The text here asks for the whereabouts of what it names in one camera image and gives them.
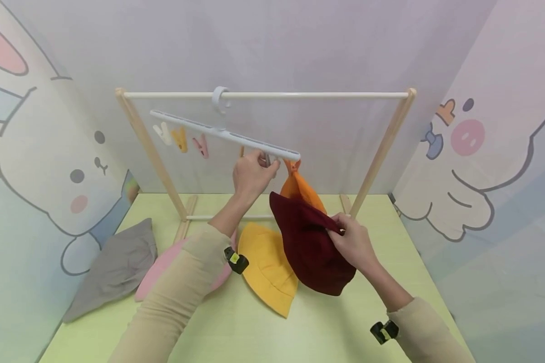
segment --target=hand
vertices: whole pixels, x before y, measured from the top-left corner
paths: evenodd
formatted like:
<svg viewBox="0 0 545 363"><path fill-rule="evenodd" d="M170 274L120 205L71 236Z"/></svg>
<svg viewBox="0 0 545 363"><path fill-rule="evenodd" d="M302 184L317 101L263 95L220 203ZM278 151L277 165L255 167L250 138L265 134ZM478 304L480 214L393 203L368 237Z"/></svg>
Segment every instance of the hand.
<svg viewBox="0 0 545 363"><path fill-rule="evenodd" d="M331 218L337 222L339 228L345 230L343 236L332 230L327 230L335 248L337 248L337 251L341 253L345 260L363 274L368 273L373 268L379 267L380 264L375 252L373 252L367 228L344 213L339 213Z"/></svg>
<svg viewBox="0 0 545 363"><path fill-rule="evenodd" d="M253 150L239 158L233 171L235 195L254 203L277 174L280 165L280 161L275 160L267 168L265 155L261 150Z"/></svg>

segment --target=yellow bucket hat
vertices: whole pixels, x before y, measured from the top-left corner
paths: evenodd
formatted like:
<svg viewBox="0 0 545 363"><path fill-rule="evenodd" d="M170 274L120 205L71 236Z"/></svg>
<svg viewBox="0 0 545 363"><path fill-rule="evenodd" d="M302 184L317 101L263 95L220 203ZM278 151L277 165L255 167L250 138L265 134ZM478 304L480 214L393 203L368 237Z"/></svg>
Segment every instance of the yellow bucket hat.
<svg viewBox="0 0 545 363"><path fill-rule="evenodd" d="M271 309L287 318L299 280L293 272L279 232L250 222L238 240L238 253L250 262L246 283Z"/></svg>

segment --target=hanger hook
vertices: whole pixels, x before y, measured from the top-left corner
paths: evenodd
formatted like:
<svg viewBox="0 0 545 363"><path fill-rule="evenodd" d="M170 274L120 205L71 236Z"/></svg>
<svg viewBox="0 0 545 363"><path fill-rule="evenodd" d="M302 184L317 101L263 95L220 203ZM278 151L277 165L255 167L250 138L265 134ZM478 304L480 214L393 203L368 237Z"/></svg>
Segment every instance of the hanger hook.
<svg viewBox="0 0 545 363"><path fill-rule="evenodd" d="M229 92L228 88L218 86L214 88L214 92L212 92L212 107L214 107L214 110L218 112L221 115L225 115L226 111L222 110L220 108L220 97L222 97L222 93ZM227 100L226 103L224 103L224 107L229 108L230 107L230 100Z"/></svg>

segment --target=white plastic hanger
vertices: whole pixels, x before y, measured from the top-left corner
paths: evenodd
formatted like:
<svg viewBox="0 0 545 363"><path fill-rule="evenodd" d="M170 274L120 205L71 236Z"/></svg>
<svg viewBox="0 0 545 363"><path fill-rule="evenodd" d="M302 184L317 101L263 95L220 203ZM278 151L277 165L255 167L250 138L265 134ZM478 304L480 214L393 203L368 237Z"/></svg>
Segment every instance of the white plastic hanger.
<svg viewBox="0 0 545 363"><path fill-rule="evenodd" d="M164 144L166 145L172 144L172 137L170 136L170 130L167 129L167 125L165 122L161 123L161 129L158 125L154 125L153 129L155 130L155 133L157 133L157 136L161 138Z"/></svg>
<svg viewBox="0 0 545 363"><path fill-rule="evenodd" d="M220 96L222 96L222 92L226 92L226 91L227 89L225 87L216 87L212 95L212 106L214 106L216 110L219 111L220 114L224 113L224 111L220 110ZM224 107L230 107L230 102L227 102ZM237 144L247 146L248 148L260 149L265 154L271 154L273 156L276 156L279 158L285 158L291 161L298 161L301 158L301 154L299 154L296 151L289 150L286 148L281 148L281 146L269 144L268 142L264 142L264 141L255 140L240 134L231 133L230 131L227 131L224 128L204 125L202 123L192 121L191 119L178 117L176 115L172 115L172 114L158 111L158 110L151 110L149 114L158 119L162 119L171 123L175 123L177 125L188 127L192 130L199 131L200 133L205 133L207 135L212 135L217 138L232 141Z"/></svg>

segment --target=pastel wall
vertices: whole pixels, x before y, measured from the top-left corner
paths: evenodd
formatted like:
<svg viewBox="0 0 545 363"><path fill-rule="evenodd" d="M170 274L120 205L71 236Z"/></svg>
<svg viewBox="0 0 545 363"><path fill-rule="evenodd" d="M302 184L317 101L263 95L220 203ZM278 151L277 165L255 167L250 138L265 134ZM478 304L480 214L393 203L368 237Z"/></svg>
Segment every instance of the pastel wall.
<svg viewBox="0 0 545 363"><path fill-rule="evenodd" d="M402 91L418 89L372 193L392 190L425 120L456 76L495 0L8 0L44 34L100 115L99 129L146 192L163 192L114 97L131 91ZM181 192L231 192L232 144L208 138L206 160L163 145L160 108L204 123L210 102L137 102ZM298 150L321 193L357 192L395 101L241 101L228 128ZM279 191L284 171L269 190Z"/></svg>
<svg viewBox="0 0 545 363"><path fill-rule="evenodd" d="M136 192L74 83L0 3L0 362L33 362Z"/></svg>
<svg viewBox="0 0 545 363"><path fill-rule="evenodd" d="M545 0L499 0L395 188L478 362L545 362Z"/></svg>

